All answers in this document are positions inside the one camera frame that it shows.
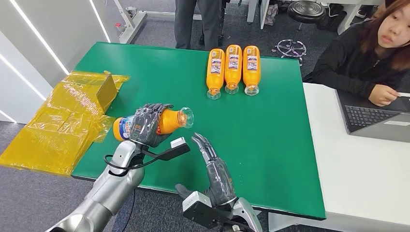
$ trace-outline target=black cable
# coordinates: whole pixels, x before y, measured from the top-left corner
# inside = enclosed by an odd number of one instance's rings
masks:
[[[111,163],[110,161],[107,160],[108,157],[112,157],[112,156],[113,155],[105,155],[104,156],[104,162],[106,164],[110,165],[111,167],[118,168],[118,169],[121,169],[121,170],[132,170],[132,169],[142,168],[142,167],[145,167],[149,164],[152,164],[153,162],[158,160],[158,158],[153,158],[152,160],[150,160],[146,163],[143,163],[143,164],[138,164],[138,165],[131,166],[131,167],[120,167],[120,166],[116,166],[115,164],[113,164],[113,163]]]
[[[135,204],[135,190],[136,190],[136,189],[134,188],[134,195],[133,195],[133,197],[132,197],[132,206],[131,206],[130,215],[128,215],[127,223],[125,224],[124,228],[122,229],[122,232],[124,232],[124,231],[125,231],[125,229],[127,228],[128,222],[130,222],[130,219],[131,219],[132,212],[134,211],[134,204]]]

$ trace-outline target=bottle label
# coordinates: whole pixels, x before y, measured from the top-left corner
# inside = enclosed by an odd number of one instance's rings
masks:
[[[161,134],[161,128],[159,125],[157,126],[157,134]]]
[[[229,55],[228,69],[238,69],[239,55]]]
[[[134,116],[128,116],[119,121],[119,135],[123,140],[129,139],[133,120]]]
[[[248,70],[258,70],[258,57],[248,56]]]
[[[220,74],[221,70],[221,59],[212,59],[211,73]]]

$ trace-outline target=laptop keyboard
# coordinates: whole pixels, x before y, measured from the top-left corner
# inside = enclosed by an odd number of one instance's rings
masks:
[[[363,107],[345,105],[350,125],[370,126],[398,115],[398,112],[388,110],[375,110]]]

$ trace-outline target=green table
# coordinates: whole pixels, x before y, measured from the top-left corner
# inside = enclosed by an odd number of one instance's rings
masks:
[[[222,92],[219,100],[206,97],[208,52],[96,43],[75,70],[130,75],[106,112],[113,117],[133,115],[147,102],[191,108],[194,126],[178,129],[159,147],[184,136],[191,152],[146,167],[142,187],[174,192],[182,183],[189,189],[209,186],[205,162],[190,140],[194,132],[207,137],[225,160],[238,196],[253,206],[300,217],[324,219],[308,112],[297,60],[261,58],[260,93]],[[103,143],[93,143],[72,176],[95,179],[106,167],[103,157],[119,142],[112,129]]]

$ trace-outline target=orange bottle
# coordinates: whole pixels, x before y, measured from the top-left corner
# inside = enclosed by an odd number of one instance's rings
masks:
[[[216,100],[220,98],[220,88],[223,86],[223,75],[225,69],[225,53],[222,49],[215,48],[209,52],[208,70],[206,74],[206,95]]]
[[[113,125],[114,137],[119,141],[130,138],[130,131],[134,115],[120,117],[115,120]],[[178,111],[166,109],[161,114],[157,127],[157,134],[170,134],[176,129],[185,127],[191,128],[194,122],[193,112],[190,108],[184,107]]]
[[[254,96],[259,93],[258,84],[261,80],[261,56],[256,46],[247,46],[244,49],[243,79],[246,85],[246,94]]]
[[[232,44],[226,49],[225,61],[225,91],[236,94],[239,90],[238,83],[242,76],[242,49]]]

